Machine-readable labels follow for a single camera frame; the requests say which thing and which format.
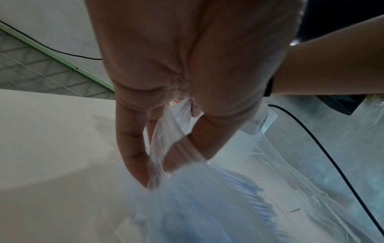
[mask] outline forearm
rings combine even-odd
[[[384,15],[293,46],[272,94],[384,92]]]

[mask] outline green trim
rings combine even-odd
[[[48,48],[45,48],[44,46],[32,41],[31,39],[29,39],[28,37],[20,34],[19,32],[17,31],[14,31],[13,29],[7,27],[6,25],[0,23],[0,30],[8,33],[9,35],[19,39],[20,41],[24,42],[25,44],[31,46],[32,48],[34,49],[37,49],[38,51],[42,52],[43,54],[51,57],[52,59],[55,59],[56,61],[64,64],[65,66],[69,67],[70,69],[73,69],[74,71],[80,73],[81,75],[84,75],[85,77],[89,78],[90,80],[106,87],[107,89],[111,90],[114,92],[114,88],[112,86],[112,84],[110,83],[107,83],[105,82],[104,80],[96,77],[95,75],[85,71],[84,69],[82,69],[81,67],[65,60],[63,57],[61,57],[60,55],[56,54],[55,52],[53,52],[52,50],[48,49]]]

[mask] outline black wire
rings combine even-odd
[[[46,46],[46,45],[44,45],[43,43],[37,41],[36,39],[30,37],[29,35],[27,35],[27,34],[21,32],[20,30],[14,28],[14,27],[12,27],[12,26],[10,26],[9,24],[7,24],[7,23],[4,22],[4,21],[1,21],[1,20],[0,20],[0,23],[2,23],[3,25],[7,26],[8,28],[10,28],[10,29],[16,31],[16,32],[19,33],[19,34],[22,34],[23,36],[25,36],[25,37],[27,37],[27,38],[33,40],[34,42],[36,42],[36,43],[38,43],[38,44],[44,46],[45,48],[48,48],[48,49],[52,50],[52,51],[55,51],[55,52],[58,52],[58,53],[61,53],[61,54],[65,54],[65,55],[69,55],[69,56],[75,56],[75,57],[80,57],[80,58],[90,59],[90,60],[98,60],[98,61],[103,60],[102,58],[93,58],[93,57],[88,57],[88,56],[75,55],[75,54],[70,54],[70,53],[66,53],[66,52],[59,51],[59,50],[55,50],[55,49],[53,49],[53,48],[51,48],[51,47],[49,47],[49,46]]]
[[[349,187],[349,189],[351,189],[353,195],[356,197],[357,201],[360,203],[360,205],[363,207],[364,211],[368,214],[369,218],[372,220],[372,222],[375,224],[375,226],[377,227],[377,229],[380,231],[380,233],[383,235],[384,237],[384,229],[381,227],[381,225],[379,224],[379,222],[376,220],[376,218],[373,216],[373,214],[371,213],[371,211],[368,209],[367,205],[365,205],[364,201],[361,199],[361,197],[359,196],[359,194],[356,192],[355,188],[353,188],[351,182],[349,182],[349,180],[347,179],[347,177],[344,175],[343,171],[340,169],[340,167],[336,164],[336,162],[332,159],[332,157],[328,154],[328,152],[325,150],[325,148],[321,145],[321,143],[317,140],[317,138],[311,133],[311,131],[308,130],[308,128],[306,126],[304,126],[304,124],[299,120],[297,119],[294,115],[292,115],[289,111],[287,111],[286,109],[280,107],[280,106],[277,106],[277,105],[274,105],[274,104],[269,104],[268,105],[269,107],[274,107],[274,108],[277,108],[279,110],[282,110],[284,111],[287,115],[289,115],[290,117],[292,117],[310,136],[311,138],[315,141],[315,143],[320,147],[320,149],[323,151],[323,153],[327,156],[327,158],[331,161],[331,163],[333,164],[333,166],[335,166],[336,170],[339,172],[339,174],[341,175],[341,177],[343,178],[343,180],[345,181],[345,183],[347,184],[347,186]]]

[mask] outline black wristband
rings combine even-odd
[[[269,96],[271,96],[271,93],[272,93],[272,84],[273,84],[273,76],[272,76],[272,78],[268,81],[267,87],[265,88],[265,91],[264,91],[264,97],[269,97]]]

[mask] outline plastic bag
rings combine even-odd
[[[152,190],[140,186],[122,162],[107,165],[120,173],[130,223],[139,227],[145,242],[383,242],[289,166],[262,133],[238,131],[211,161],[204,161],[181,140],[191,128],[189,105],[185,101],[174,106],[175,117],[166,110],[156,126],[150,151]],[[162,161],[180,140],[177,149],[192,163],[165,173]],[[223,177],[222,168],[263,188],[265,201],[276,212],[271,224],[278,230]],[[96,174],[94,179],[100,190],[107,188],[108,181]],[[278,234],[284,232],[287,236],[281,238]],[[129,237],[121,241],[133,243]]]

